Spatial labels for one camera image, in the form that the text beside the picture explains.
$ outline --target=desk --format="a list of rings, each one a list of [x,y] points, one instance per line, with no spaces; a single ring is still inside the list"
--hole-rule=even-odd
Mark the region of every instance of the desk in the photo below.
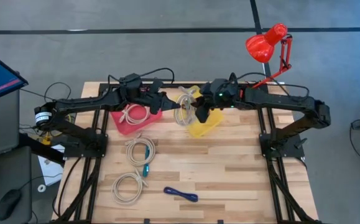
[[[11,189],[18,189],[31,178],[30,147],[13,149],[0,154],[0,199]],[[32,217],[31,185],[21,189],[21,199],[11,216],[0,221],[4,223],[24,223]]]
[[[86,82],[81,97],[97,96],[99,83]],[[270,86],[270,92],[282,92]],[[165,88],[173,99],[180,94],[175,88]],[[278,128],[293,122],[291,111],[273,110]],[[261,156],[257,111],[225,109],[223,122],[200,139],[193,139],[184,127],[174,122],[173,111],[165,111],[157,123],[147,126],[143,135],[154,140],[157,153],[146,178],[149,184],[139,200],[131,206],[118,205],[111,199],[111,185],[124,172],[133,172],[126,159],[124,143],[135,134],[118,133],[111,117],[108,119],[109,145],[102,160],[98,179],[93,223],[276,223],[267,164]],[[93,112],[79,113],[76,124],[91,126]],[[145,146],[136,147],[135,158],[144,158]],[[76,159],[65,163],[63,180]],[[310,183],[304,166],[296,159],[284,159],[289,189],[300,206],[317,219]],[[62,211],[69,206],[79,190],[84,159],[74,168],[63,196]],[[197,203],[166,195],[163,188],[173,187],[198,194]],[[123,181],[122,195],[136,192],[133,180]],[[284,218],[285,203],[280,196]],[[85,196],[81,219],[86,217]]]

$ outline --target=cable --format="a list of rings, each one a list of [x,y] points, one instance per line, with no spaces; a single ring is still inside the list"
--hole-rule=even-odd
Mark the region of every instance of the cable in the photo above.
[[[305,169],[308,170],[306,163],[301,157],[296,157],[296,160],[300,161],[305,166]]]
[[[68,84],[63,83],[63,82],[55,82],[55,83],[51,84],[50,86],[48,86],[47,89],[46,89],[45,92],[44,92],[44,101],[45,101],[46,103],[47,103],[46,98],[49,98],[49,97],[46,97],[48,90],[49,90],[51,87],[53,87],[54,85],[56,85],[56,84],[61,84],[61,85],[65,85],[66,87],[68,87],[69,93],[68,93],[67,99],[69,99],[69,96],[70,96],[70,94],[72,93],[72,89],[68,86]]]
[[[155,144],[150,138],[140,138],[140,137],[141,137],[141,134],[138,134],[135,139],[124,143],[124,145],[127,146],[127,148],[126,148],[127,159],[129,160],[131,165],[136,166],[136,167],[140,167],[140,166],[143,166],[145,164],[152,162],[152,160],[154,159],[154,156],[155,156],[155,151],[156,151]],[[149,148],[149,156],[144,161],[137,161],[132,156],[132,151],[134,149],[134,146],[136,146],[136,144],[138,144],[138,143],[145,144]]]
[[[186,89],[182,86],[179,86],[178,89],[181,90],[183,94],[177,99],[177,103],[181,106],[181,108],[174,110],[174,120],[177,124],[186,126],[192,124],[196,120],[196,108],[191,105],[191,103],[196,101],[192,96],[196,90]]]
[[[31,93],[31,94],[35,94],[37,96],[40,96],[40,97],[43,97],[43,98],[47,98],[49,100],[54,100],[53,98],[50,98],[50,97],[47,97],[47,96],[43,96],[41,94],[38,94],[38,93],[35,93],[35,92],[32,92],[32,91],[29,91],[29,90],[24,90],[24,89],[21,89],[22,91],[25,91],[25,92],[28,92],[28,93]]]
[[[149,75],[149,74],[152,74],[152,73],[155,73],[155,72],[158,72],[158,71],[162,71],[162,70],[168,70],[172,73],[172,83],[174,82],[174,79],[175,79],[175,75],[174,75],[174,72],[173,70],[171,70],[170,68],[158,68],[158,69],[155,69],[153,71],[150,71],[150,72],[147,72],[147,73],[144,73],[142,75],[140,75],[140,77],[144,77],[146,75]]]
[[[68,179],[69,179],[69,176],[70,174],[72,173],[73,171],[73,168],[75,168],[76,164],[80,161],[81,157],[79,157],[75,163],[72,165],[72,167],[70,168],[69,170],[69,173],[67,175],[67,178],[65,179],[64,183],[63,183],[63,186],[62,186],[62,190],[61,190],[61,193],[60,193],[60,200],[58,201],[58,216],[60,217],[61,216],[61,202],[62,202],[62,195],[63,195],[63,192],[65,190],[65,187],[67,186],[67,182],[68,182]]]
[[[54,214],[56,214],[59,217],[57,211],[55,210],[55,206],[54,206],[56,200],[57,200],[57,196],[54,197],[53,202],[51,203],[51,206],[53,207]]]
[[[116,203],[121,204],[121,205],[132,204],[140,197],[141,192],[142,192],[142,186],[145,185],[146,187],[148,187],[147,182],[144,179],[142,179],[142,177],[141,177],[140,173],[138,172],[138,170],[137,169],[135,169],[135,170],[136,170],[136,173],[132,173],[132,172],[125,173],[125,174],[121,175],[120,177],[118,177],[115,180],[115,182],[113,182],[113,184],[111,186],[111,197],[112,197],[112,200],[114,200]],[[118,192],[119,184],[126,177],[134,178],[134,180],[136,180],[137,185],[138,185],[137,193],[135,195],[133,195],[132,197],[129,197],[129,198],[122,197]]]
[[[36,213],[32,210],[32,213],[35,215],[35,218],[36,218],[36,224],[39,224],[39,219],[37,218],[37,215]]]
[[[27,184],[29,184],[30,182],[32,182],[34,179],[38,179],[38,178],[42,178],[42,177],[50,177],[50,178],[54,178],[54,177],[57,177],[57,176],[59,176],[59,175],[62,175],[62,174],[57,174],[57,175],[55,175],[55,176],[38,176],[38,177],[34,177],[34,178],[32,178],[30,181],[28,181],[28,182],[26,182],[26,183],[24,183],[24,185],[22,186],[22,187],[20,187],[20,188],[18,188],[18,190],[20,190],[20,189],[22,189],[23,187],[25,187]]]
[[[137,106],[141,106],[141,105],[131,105],[131,106],[127,105],[124,108],[124,110],[122,110],[123,115],[120,117],[119,123],[122,123],[124,120],[126,120],[126,122],[128,124],[130,124],[130,125],[137,125],[137,124],[141,124],[144,121],[146,121],[150,116],[150,112],[146,107],[143,107],[143,106],[141,106],[141,107],[143,107],[145,109],[145,111],[146,111],[146,114],[145,114],[144,118],[142,118],[142,119],[134,119],[134,118],[130,117],[130,110],[132,110],[133,108],[135,108]]]
[[[175,75],[174,75],[173,70],[171,70],[170,68],[158,68],[158,69],[155,69],[155,70],[153,70],[153,71],[150,71],[150,72],[141,74],[141,75],[139,75],[139,77],[144,77],[144,76],[146,76],[146,75],[150,75],[150,74],[152,74],[152,73],[155,73],[155,72],[158,72],[158,71],[162,71],[162,70],[168,70],[168,71],[170,71],[170,72],[172,73],[172,83],[173,83],[173,82],[174,82],[174,79],[175,79]],[[108,75],[108,85],[111,84],[110,78],[113,78],[115,81],[117,81],[117,82],[119,82],[119,83],[122,82],[122,81],[118,80],[117,78],[115,78],[113,75]],[[134,80],[136,80],[136,79],[138,79],[138,77],[134,77],[134,78],[132,78],[132,79],[130,79],[130,80],[126,80],[126,82],[131,82],[131,81],[134,81]]]
[[[246,73],[246,74],[243,74],[241,75],[240,77],[237,77],[236,80],[239,80],[243,77],[246,77],[248,75],[262,75],[264,77],[267,77],[264,73],[261,73],[261,72],[249,72],[249,73]],[[292,99],[293,101],[296,101],[296,102],[303,102],[304,100],[306,100],[309,96],[310,96],[310,90],[305,87],[305,86],[301,86],[301,85],[293,85],[293,84],[280,84],[276,79],[274,78],[271,78],[271,77],[267,77],[269,78],[270,80],[272,80],[273,82],[276,83],[276,85],[278,85],[284,92],[285,94],[290,98]],[[307,93],[305,94],[305,96],[303,96],[301,99],[296,99],[294,96],[292,96],[285,88],[284,86],[292,86],[292,87],[298,87],[298,88],[303,88],[307,91]]]
[[[352,129],[353,129],[353,123],[360,121],[360,119],[356,119],[355,121],[351,122],[351,124],[349,125],[349,141],[351,142],[351,146],[353,147],[354,151],[356,152],[356,154],[360,157],[360,153],[356,150],[354,143],[353,143],[353,139],[352,139]]]

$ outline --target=white paper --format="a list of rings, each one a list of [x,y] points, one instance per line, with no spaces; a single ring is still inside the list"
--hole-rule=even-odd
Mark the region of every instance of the white paper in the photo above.
[[[51,148],[60,151],[60,152],[64,152],[65,148],[58,144],[56,146],[52,146]],[[62,175],[58,175],[56,177],[53,177],[57,174],[62,174],[63,172],[63,168],[61,167],[60,164],[57,164],[55,162],[52,162],[44,157],[38,156],[39,157],[39,163],[40,166],[42,168],[42,173],[43,176],[51,176],[51,177],[44,177],[44,182],[46,184],[46,186],[50,186],[54,183],[57,183],[58,181],[61,180]]]

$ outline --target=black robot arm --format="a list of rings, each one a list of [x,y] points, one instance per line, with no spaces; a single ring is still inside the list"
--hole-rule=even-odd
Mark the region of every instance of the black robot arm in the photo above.
[[[78,152],[65,150],[65,157],[83,155],[98,157],[104,153],[94,154],[93,151],[102,151],[106,147],[107,136],[97,134],[93,128],[81,128],[65,118],[70,113],[85,111],[106,110],[122,111],[128,104],[148,106],[150,113],[157,114],[159,110],[166,111],[179,108],[176,102],[167,98],[166,92],[159,92],[163,83],[155,80],[150,88],[142,88],[142,80],[137,74],[130,74],[119,79],[120,87],[107,90],[99,97],[79,98],[71,100],[55,100],[35,108],[36,126],[41,131],[60,131],[77,138],[81,145]]]
[[[329,107],[320,100],[307,96],[287,96],[266,93],[260,89],[240,85],[235,74],[229,80],[215,79],[200,88],[201,97],[196,99],[196,117],[201,123],[206,122],[210,110],[215,108],[237,108],[255,110],[258,108],[277,108],[300,111],[304,117],[282,128],[271,132],[270,146],[286,141],[310,128],[325,128],[330,125]]]

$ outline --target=coiled cable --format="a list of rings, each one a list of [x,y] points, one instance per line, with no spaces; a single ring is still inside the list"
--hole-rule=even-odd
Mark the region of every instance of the coiled cable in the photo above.
[[[126,177],[131,177],[134,178],[134,180],[136,180],[137,185],[138,185],[138,190],[137,193],[129,198],[125,198],[122,195],[119,194],[119,184],[126,178]],[[132,203],[134,203],[141,195],[142,192],[142,186],[145,185],[146,187],[148,187],[147,182],[141,177],[140,173],[138,172],[138,170],[136,169],[136,173],[125,173],[123,175],[121,175],[120,177],[118,177],[115,182],[113,182],[112,187],[111,187],[111,196],[112,199],[121,205],[130,205]]]
[[[150,112],[149,112],[148,108],[145,108],[145,107],[144,107],[144,109],[146,110],[147,113],[144,118],[134,119],[134,118],[130,117],[130,114],[129,114],[130,110],[132,110],[136,106],[140,106],[140,105],[131,105],[131,106],[127,105],[125,107],[125,109],[122,111],[123,115],[120,117],[119,122],[122,123],[124,120],[126,120],[126,122],[129,123],[130,125],[137,125],[137,124],[141,124],[144,121],[146,121],[150,116]]]
[[[140,167],[140,166],[143,166],[145,164],[152,162],[152,160],[154,159],[154,156],[155,156],[155,151],[156,151],[155,144],[150,138],[140,138],[140,137],[141,137],[141,134],[138,134],[135,139],[124,143],[124,145],[127,146],[127,148],[126,148],[127,159],[129,160],[131,165],[133,165],[135,167]],[[139,143],[145,144],[149,148],[149,156],[143,161],[137,161],[132,156],[132,151],[134,149],[134,146],[136,146],[136,144],[139,144]]]
[[[177,103],[181,105],[181,108],[174,110],[174,120],[177,124],[186,126],[192,124],[196,119],[196,108],[191,105],[191,103],[196,101],[192,96],[196,90],[186,89],[182,86],[180,86],[178,89],[181,90],[183,94],[180,95],[177,99]]]

